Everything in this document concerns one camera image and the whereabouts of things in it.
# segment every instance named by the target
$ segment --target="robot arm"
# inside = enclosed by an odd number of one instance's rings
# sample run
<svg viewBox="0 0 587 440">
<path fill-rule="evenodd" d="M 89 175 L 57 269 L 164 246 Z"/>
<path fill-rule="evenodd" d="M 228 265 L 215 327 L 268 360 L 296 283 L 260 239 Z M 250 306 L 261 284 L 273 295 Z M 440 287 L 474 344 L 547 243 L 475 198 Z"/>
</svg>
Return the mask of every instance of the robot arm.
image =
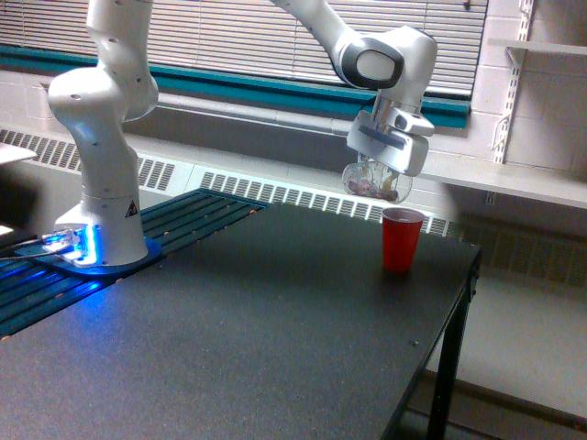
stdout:
<svg viewBox="0 0 587 440">
<path fill-rule="evenodd" d="M 98 65 L 68 71 L 50 84 L 50 108 L 72 133 L 82 161 L 82 200 L 55 226 L 82 231 L 82 244 L 61 255 L 78 267 L 124 266 L 148 253 L 137 153 L 125 141 L 122 123 L 157 103 L 147 63 L 151 9 L 146 0 L 90 0 L 86 25 Z"/>
<path fill-rule="evenodd" d="M 360 170 L 379 167 L 370 172 L 380 176 L 380 187 L 389 186 L 390 175 L 417 175 L 427 154 L 424 136 L 434 131 L 420 106 L 436 42 L 409 27 L 361 35 L 326 0 L 272 1 L 312 32 L 343 81 L 378 90 L 372 114 L 361 111 L 349 132 L 348 145 L 360 158 L 370 158 Z M 98 65 L 68 71 L 50 85 L 51 110 L 72 133 L 83 166 L 82 200 L 56 222 L 56 229 L 84 231 L 83 245 L 61 255 L 76 266 L 124 266 L 148 254 L 137 154 L 125 141 L 122 123 L 146 115 L 157 102 L 147 63 L 151 9 L 152 0 L 90 0 L 87 28 L 98 47 Z M 385 181 L 382 164 L 393 171 Z"/>
<path fill-rule="evenodd" d="M 361 111 L 347 139 L 360 157 L 395 173 L 416 176 L 434 127 L 421 114 L 437 43 L 410 27 L 362 35 L 342 21 L 326 0 L 272 0 L 295 16 L 327 51 L 337 75 L 358 88 L 377 90 L 371 114 Z"/>
</svg>

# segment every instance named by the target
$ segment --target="window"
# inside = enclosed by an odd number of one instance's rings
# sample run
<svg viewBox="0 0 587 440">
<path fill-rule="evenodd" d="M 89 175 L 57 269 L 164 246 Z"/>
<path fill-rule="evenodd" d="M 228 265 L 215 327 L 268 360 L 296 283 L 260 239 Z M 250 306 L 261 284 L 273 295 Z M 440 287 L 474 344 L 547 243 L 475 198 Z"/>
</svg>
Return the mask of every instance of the window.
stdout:
<svg viewBox="0 0 587 440">
<path fill-rule="evenodd" d="M 88 0 L 0 0 L 0 44 L 95 54 Z M 471 95 L 487 0 L 330 0 L 358 31 L 403 25 L 439 45 L 429 91 Z M 278 78 L 340 83 L 326 53 L 268 0 L 156 0 L 150 61 Z"/>
</svg>

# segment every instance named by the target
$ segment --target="red plastic cup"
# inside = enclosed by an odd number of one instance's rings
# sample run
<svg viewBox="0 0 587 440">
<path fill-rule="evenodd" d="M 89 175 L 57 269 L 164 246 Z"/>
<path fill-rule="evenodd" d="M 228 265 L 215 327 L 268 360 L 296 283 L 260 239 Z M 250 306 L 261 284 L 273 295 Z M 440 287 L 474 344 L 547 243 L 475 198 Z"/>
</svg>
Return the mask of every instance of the red plastic cup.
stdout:
<svg viewBox="0 0 587 440">
<path fill-rule="evenodd" d="M 424 215 L 413 209 L 383 210 L 383 267 L 390 272 L 410 270 Z"/>
</svg>

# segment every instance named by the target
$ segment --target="black table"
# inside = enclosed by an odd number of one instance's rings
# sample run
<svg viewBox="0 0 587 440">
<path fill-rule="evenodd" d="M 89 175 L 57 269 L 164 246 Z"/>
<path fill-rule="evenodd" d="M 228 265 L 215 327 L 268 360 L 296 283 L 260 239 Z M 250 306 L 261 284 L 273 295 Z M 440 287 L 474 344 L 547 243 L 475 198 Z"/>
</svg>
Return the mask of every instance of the black table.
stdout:
<svg viewBox="0 0 587 440">
<path fill-rule="evenodd" d="M 8 438 L 391 437 L 446 327 L 447 421 L 479 249 L 421 236 L 406 277 L 381 226 L 272 206 L 0 344 Z"/>
</svg>

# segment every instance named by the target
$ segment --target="shelf bracket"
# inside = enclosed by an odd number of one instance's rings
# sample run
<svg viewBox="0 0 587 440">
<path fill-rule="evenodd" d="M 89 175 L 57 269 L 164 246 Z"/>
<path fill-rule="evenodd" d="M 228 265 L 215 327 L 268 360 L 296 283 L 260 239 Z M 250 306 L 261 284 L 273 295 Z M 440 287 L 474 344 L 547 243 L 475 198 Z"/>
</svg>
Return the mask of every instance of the shelf bracket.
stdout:
<svg viewBox="0 0 587 440">
<path fill-rule="evenodd" d="M 519 48 L 506 48 L 507 56 L 510 57 L 510 60 L 515 68 L 521 69 L 522 64 L 524 64 L 524 55 L 526 54 L 526 49 L 519 49 Z"/>
<path fill-rule="evenodd" d="M 534 12 L 534 0 L 520 0 L 519 3 L 522 19 L 517 39 L 519 41 L 528 41 L 530 24 L 532 23 L 532 14 Z M 493 130 L 492 150 L 493 162 L 504 163 L 505 152 L 510 138 L 510 128 L 514 119 L 515 99 L 517 89 L 522 76 L 522 67 L 524 65 L 525 49 L 507 48 L 507 55 L 512 61 L 512 74 L 507 89 L 507 98 L 505 100 L 505 109 L 502 118 L 495 124 Z"/>
</svg>

